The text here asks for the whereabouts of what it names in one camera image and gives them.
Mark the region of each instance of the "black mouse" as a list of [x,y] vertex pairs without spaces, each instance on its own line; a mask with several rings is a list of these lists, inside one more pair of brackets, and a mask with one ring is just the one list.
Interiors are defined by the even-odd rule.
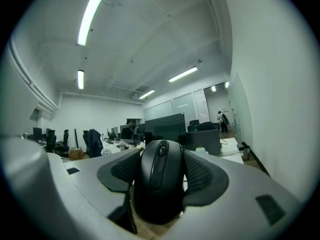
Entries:
[[165,224],[182,211],[184,198],[183,149],[171,140],[150,142],[134,179],[134,207],[137,215],[153,224]]

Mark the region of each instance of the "fluorescent light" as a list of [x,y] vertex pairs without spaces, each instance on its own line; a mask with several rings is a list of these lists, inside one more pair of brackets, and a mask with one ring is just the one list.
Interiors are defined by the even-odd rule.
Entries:
[[78,87],[81,90],[84,88],[84,78],[85,72],[83,70],[78,70]]
[[182,77],[184,77],[184,76],[186,76],[186,75],[189,75],[189,74],[191,74],[192,72],[195,72],[195,71],[197,71],[197,70],[198,70],[198,69],[197,69],[197,67],[195,66],[195,67],[187,70],[186,72],[183,72],[182,74],[179,74],[179,75],[175,76],[174,78],[171,78],[171,79],[169,80],[169,82],[172,83],[173,81],[176,81],[177,79],[182,78]]
[[90,0],[86,6],[78,37],[78,44],[81,46],[86,45],[91,22],[95,16],[100,2],[101,0]]
[[146,94],[142,95],[139,99],[143,99],[144,97],[147,97],[148,95],[150,95],[154,92],[155,92],[155,90],[151,90],[151,91],[147,92]]

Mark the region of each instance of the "bag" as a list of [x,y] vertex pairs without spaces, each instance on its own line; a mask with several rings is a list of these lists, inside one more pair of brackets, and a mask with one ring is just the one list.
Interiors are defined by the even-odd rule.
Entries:
[[229,120],[227,118],[227,116],[225,114],[222,114],[222,119],[224,121],[224,123],[228,126],[230,123],[229,123]]

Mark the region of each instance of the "black rubber grip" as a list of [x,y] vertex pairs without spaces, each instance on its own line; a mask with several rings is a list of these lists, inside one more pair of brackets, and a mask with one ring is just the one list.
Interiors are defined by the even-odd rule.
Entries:
[[229,177],[219,166],[184,151],[185,175],[187,178],[187,195],[182,206],[207,206],[217,200],[228,188]]

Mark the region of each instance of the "black panel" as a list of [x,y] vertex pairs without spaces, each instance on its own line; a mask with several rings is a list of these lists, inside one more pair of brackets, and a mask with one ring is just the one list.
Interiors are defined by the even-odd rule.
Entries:
[[266,216],[270,226],[275,224],[283,216],[285,211],[280,207],[276,200],[269,194],[260,195],[255,198],[261,207],[264,215]]
[[145,121],[145,144],[156,140],[177,142],[187,147],[186,122],[183,113]]
[[188,190],[183,208],[210,205],[227,190],[229,177],[222,168],[189,150],[184,151],[184,161]]
[[101,166],[96,175],[109,190],[127,193],[134,181],[139,161],[140,151],[134,149],[130,153]]
[[68,172],[69,175],[80,172],[77,168],[70,168],[70,169],[67,169],[66,171]]

